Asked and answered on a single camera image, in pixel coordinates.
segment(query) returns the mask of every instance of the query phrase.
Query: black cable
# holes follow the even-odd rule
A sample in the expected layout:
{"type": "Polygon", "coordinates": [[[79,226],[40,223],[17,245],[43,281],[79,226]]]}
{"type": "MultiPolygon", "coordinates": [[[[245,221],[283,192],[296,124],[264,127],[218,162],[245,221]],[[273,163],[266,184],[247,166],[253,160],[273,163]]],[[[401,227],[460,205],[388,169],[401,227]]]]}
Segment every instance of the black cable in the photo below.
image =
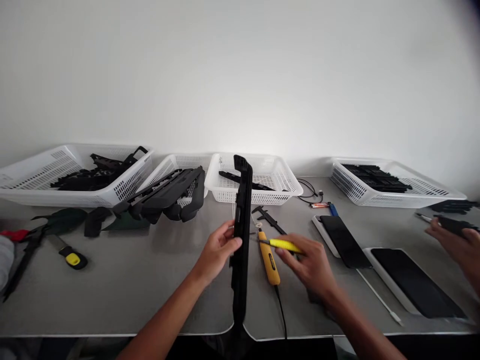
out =
{"type": "Polygon", "coordinates": [[[302,200],[304,203],[307,203],[307,204],[317,204],[317,203],[321,203],[321,202],[324,201],[324,194],[323,194],[323,192],[319,191],[318,194],[317,194],[317,191],[315,190],[314,186],[313,186],[310,182],[308,182],[308,181],[305,180],[305,179],[300,179],[300,178],[297,178],[297,180],[298,180],[298,182],[300,182],[300,184],[305,185],[306,188],[311,191],[311,195],[308,195],[308,196],[307,196],[307,195],[306,195],[306,196],[301,196],[301,195],[300,195],[300,196],[297,196],[297,198],[298,198],[299,200],[302,200]],[[307,200],[302,199],[302,198],[306,198],[306,199],[307,199],[307,198],[313,198],[313,197],[320,197],[320,200],[319,200],[319,201],[311,202],[311,201],[307,201],[307,200]]]}
{"type": "Polygon", "coordinates": [[[280,304],[281,318],[283,320],[283,328],[285,330],[285,340],[287,340],[287,324],[285,323],[284,308],[282,307],[282,301],[280,300],[279,286],[274,285],[273,287],[275,288],[276,297],[278,298],[278,303],[280,304]]]}

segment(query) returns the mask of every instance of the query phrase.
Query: green fabric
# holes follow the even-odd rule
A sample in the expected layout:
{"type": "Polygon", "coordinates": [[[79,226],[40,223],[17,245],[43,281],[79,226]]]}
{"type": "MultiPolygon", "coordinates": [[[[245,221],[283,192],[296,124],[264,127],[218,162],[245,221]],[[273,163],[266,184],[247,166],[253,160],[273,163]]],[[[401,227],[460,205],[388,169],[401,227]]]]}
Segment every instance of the green fabric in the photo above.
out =
{"type": "Polygon", "coordinates": [[[137,230],[145,229],[150,226],[150,223],[145,220],[135,220],[128,211],[121,213],[121,218],[116,218],[114,222],[103,228],[102,231],[117,231],[117,230],[137,230]]]}
{"type": "Polygon", "coordinates": [[[35,216],[35,219],[47,219],[45,235],[62,235],[78,228],[87,218],[87,212],[82,209],[68,207],[51,215],[35,216]]]}

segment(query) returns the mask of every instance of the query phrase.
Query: white wall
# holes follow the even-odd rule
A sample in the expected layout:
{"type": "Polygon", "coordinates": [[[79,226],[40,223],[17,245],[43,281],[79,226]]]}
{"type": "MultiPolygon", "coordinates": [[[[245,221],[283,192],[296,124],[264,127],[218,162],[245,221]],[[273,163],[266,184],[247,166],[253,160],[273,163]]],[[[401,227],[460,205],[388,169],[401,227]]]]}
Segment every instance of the white wall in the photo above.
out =
{"type": "Polygon", "coordinates": [[[0,166],[70,142],[276,154],[297,175],[380,157],[478,197],[459,4],[0,0],[0,166]]]}

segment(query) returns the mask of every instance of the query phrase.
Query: table surface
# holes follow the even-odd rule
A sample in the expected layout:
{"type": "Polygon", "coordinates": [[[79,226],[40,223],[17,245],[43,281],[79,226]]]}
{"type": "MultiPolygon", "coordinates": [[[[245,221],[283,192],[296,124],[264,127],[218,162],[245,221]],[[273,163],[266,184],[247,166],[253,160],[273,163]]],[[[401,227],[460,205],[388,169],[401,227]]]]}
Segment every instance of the table surface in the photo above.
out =
{"type": "MultiPolygon", "coordinates": [[[[403,248],[423,270],[463,309],[469,320],[427,319],[408,313],[374,270],[362,270],[372,286],[404,323],[390,317],[360,275],[346,268],[327,248],[339,284],[358,308],[385,334],[470,334],[477,332],[479,303],[460,268],[438,242],[424,233],[427,224],[413,209],[354,205],[328,179],[307,177],[324,200],[332,201],[362,248],[403,248]]],[[[32,229],[41,220],[27,221],[53,208],[0,204],[3,229],[32,229]]],[[[327,209],[311,209],[296,198],[265,209],[287,232],[323,242],[312,223],[327,209]]],[[[76,271],[64,263],[49,241],[37,250],[17,290],[0,305],[0,337],[11,336],[132,336],[168,299],[195,264],[209,234],[232,218],[232,204],[216,202],[211,193],[197,216],[186,223],[164,216],[156,226],[132,231],[102,232],[83,237],[83,227],[63,239],[89,258],[76,271]]],[[[278,235],[264,220],[267,237],[278,235]]],[[[257,340],[284,336],[280,307],[269,285],[256,235],[250,237],[248,288],[244,328],[257,340]]],[[[342,336],[339,326],[307,292],[292,271],[276,257],[281,278],[279,291],[289,338],[342,336]]],[[[181,334],[220,334],[233,324],[231,269],[226,265],[201,295],[181,334]]]]}
{"type": "MultiPolygon", "coordinates": [[[[304,177],[315,189],[322,190],[324,201],[334,203],[339,216],[362,249],[370,247],[402,248],[467,314],[461,319],[427,319],[407,312],[373,269],[361,270],[373,288],[404,324],[398,325],[382,306],[361,276],[345,267],[332,255],[312,222],[314,215],[330,215],[327,208],[312,209],[294,198],[282,206],[266,206],[270,215],[287,233],[298,233],[325,245],[327,257],[337,282],[357,307],[386,335],[399,334],[469,334],[478,331],[480,306],[475,292],[460,268],[434,238],[424,230],[428,224],[414,215],[414,209],[354,205],[330,179],[304,177]]],[[[262,230],[268,239],[279,233],[265,220],[262,230]]],[[[279,292],[288,338],[343,336],[340,327],[324,308],[310,303],[305,287],[293,272],[275,256],[280,275],[279,292]]],[[[251,246],[248,259],[248,288],[244,327],[257,340],[283,339],[284,328],[274,289],[268,284],[257,246],[251,246]]]]}
{"type": "MultiPolygon", "coordinates": [[[[23,206],[14,207],[16,216],[27,219],[58,210],[27,206],[25,213],[23,206]]],[[[231,218],[232,204],[209,194],[196,217],[185,223],[162,216],[148,229],[103,231],[97,238],[84,237],[81,226],[62,239],[88,258],[82,270],[68,267],[44,239],[15,292],[0,303],[0,337],[136,335],[192,269],[210,233],[231,218]]],[[[14,230],[28,224],[32,229],[44,222],[2,220],[0,226],[14,230]]],[[[230,329],[231,278],[225,266],[198,299],[182,334],[230,329]]]]}

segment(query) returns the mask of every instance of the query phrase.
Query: yellow handle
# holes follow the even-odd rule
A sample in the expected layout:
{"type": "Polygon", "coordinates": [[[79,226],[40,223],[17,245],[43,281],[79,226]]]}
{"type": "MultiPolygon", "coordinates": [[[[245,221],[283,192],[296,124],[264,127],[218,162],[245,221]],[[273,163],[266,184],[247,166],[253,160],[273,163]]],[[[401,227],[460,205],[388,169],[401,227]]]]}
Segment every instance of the yellow handle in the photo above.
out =
{"type": "MultiPolygon", "coordinates": [[[[263,231],[258,232],[258,240],[267,240],[263,231]]],[[[272,254],[272,248],[264,242],[260,242],[261,257],[263,258],[263,264],[265,265],[266,276],[270,285],[280,284],[280,275],[275,264],[274,256],[272,254]]]]}
{"type": "Polygon", "coordinates": [[[79,256],[74,252],[69,253],[67,256],[65,256],[65,260],[72,266],[78,265],[80,263],[79,256]]]}
{"type": "Polygon", "coordinates": [[[270,245],[276,248],[285,249],[288,251],[293,251],[297,254],[303,254],[304,252],[300,250],[295,244],[290,241],[280,240],[280,239],[270,239],[270,245]]]}

